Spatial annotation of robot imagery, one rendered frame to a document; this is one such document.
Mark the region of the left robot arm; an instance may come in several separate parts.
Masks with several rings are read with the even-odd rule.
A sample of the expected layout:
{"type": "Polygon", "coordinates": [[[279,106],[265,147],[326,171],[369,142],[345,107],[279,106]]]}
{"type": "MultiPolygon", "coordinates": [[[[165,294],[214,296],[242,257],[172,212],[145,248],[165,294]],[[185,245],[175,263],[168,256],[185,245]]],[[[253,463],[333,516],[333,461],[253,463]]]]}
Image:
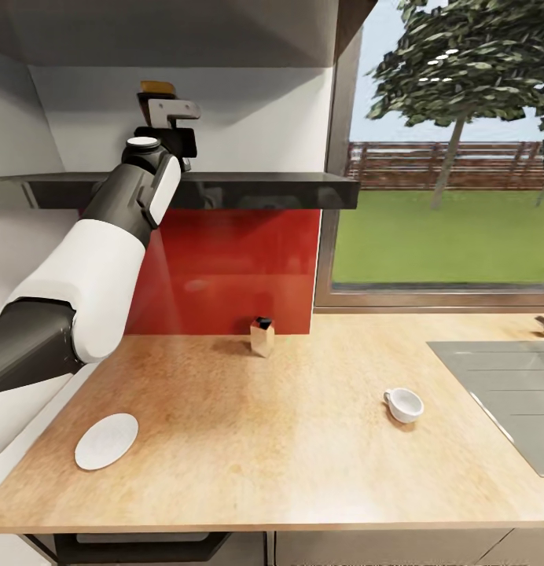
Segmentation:
{"type": "Polygon", "coordinates": [[[121,164],[53,254],[0,310],[0,454],[86,365],[123,339],[139,271],[179,185],[179,157],[197,157],[187,100],[150,99],[152,127],[126,141],[121,164]]]}

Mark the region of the coffee cup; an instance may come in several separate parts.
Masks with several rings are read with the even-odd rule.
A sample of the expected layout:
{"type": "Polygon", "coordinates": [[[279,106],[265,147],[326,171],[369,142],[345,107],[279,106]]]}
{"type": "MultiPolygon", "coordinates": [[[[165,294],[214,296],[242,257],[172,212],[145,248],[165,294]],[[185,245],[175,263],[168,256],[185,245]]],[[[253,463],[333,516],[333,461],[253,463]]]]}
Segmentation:
{"type": "Polygon", "coordinates": [[[413,422],[424,412],[422,400],[408,389],[386,389],[384,401],[391,408],[392,416],[400,422],[413,422]]]}

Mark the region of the bottle of coffee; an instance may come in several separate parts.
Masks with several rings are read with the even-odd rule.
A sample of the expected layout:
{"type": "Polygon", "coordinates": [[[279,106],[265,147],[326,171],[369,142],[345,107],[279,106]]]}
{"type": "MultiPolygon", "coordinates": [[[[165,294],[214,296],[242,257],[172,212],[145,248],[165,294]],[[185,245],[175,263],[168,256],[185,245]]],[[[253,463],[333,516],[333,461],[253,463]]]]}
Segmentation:
{"type": "MultiPolygon", "coordinates": [[[[145,117],[147,127],[152,127],[148,100],[178,100],[178,97],[176,96],[176,89],[175,86],[170,83],[157,81],[141,81],[141,86],[142,92],[137,94],[138,103],[145,117]]],[[[168,119],[168,121],[171,123],[171,127],[182,128],[182,119],[168,119]]],[[[191,170],[189,158],[179,157],[178,162],[181,173],[189,172],[191,170]]]]}

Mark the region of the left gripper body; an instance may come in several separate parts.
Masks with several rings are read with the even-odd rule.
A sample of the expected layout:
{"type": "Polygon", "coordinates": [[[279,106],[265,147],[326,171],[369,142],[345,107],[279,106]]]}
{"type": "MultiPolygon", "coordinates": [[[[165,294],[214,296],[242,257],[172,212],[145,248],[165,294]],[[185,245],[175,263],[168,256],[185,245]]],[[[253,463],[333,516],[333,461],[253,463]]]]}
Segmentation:
{"type": "Polygon", "coordinates": [[[178,158],[197,157],[197,142],[193,129],[172,127],[171,129],[153,129],[153,127],[138,127],[135,136],[138,135],[161,135],[173,143],[178,153],[178,158]]]}

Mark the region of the saucer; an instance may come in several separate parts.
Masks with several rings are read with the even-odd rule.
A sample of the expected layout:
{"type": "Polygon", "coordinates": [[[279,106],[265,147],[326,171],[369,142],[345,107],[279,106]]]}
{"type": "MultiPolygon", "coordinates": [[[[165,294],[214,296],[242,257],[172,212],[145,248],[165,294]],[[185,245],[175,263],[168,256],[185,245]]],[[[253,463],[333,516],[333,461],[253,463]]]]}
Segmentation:
{"type": "Polygon", "coordinates": [[[138,434],[138,421],[128,413],[105,417],[93,425],[76,447],[76,463],[84,469],[97,469],[120,458],[138,434]]]}

